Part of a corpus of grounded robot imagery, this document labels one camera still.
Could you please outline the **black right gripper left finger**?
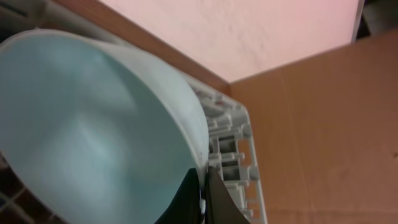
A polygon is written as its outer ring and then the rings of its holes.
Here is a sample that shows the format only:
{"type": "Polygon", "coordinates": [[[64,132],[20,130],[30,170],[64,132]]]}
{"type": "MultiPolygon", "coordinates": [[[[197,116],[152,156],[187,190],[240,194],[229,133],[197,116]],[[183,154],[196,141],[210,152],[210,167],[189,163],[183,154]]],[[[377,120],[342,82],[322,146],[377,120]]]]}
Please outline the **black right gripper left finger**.
{"type": "Polygon", "coordinates": [[[155,224],[199,224],[200,200],[197,171],[192,168],[186,173],[170,205],[155,224]]]}

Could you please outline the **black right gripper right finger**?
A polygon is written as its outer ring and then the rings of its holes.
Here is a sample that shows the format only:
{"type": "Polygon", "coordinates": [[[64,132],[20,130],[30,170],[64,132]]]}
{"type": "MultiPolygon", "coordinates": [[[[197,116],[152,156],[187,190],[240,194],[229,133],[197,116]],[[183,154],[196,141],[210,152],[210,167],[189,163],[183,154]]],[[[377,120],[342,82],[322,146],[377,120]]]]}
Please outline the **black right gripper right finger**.
{"type": "Polygon", "coordinates": [[[206,224],[249,224],[229,195],[215,167],[210,166],[205,182],[206,224]]]}

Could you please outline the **blue bowl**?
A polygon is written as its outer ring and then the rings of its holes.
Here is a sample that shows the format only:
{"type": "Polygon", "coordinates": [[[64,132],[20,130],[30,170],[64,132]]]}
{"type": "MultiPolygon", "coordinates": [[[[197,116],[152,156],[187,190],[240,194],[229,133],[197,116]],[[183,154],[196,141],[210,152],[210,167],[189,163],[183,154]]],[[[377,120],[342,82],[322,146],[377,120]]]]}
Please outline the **blue bowl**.
{"type": "Polygon", "coordinates": [[[154,223],[188,171],[199,192],[208,126],[195,92],[155,56],[57,30],[1,44],[1,151],[68,223],[154,223]]]}

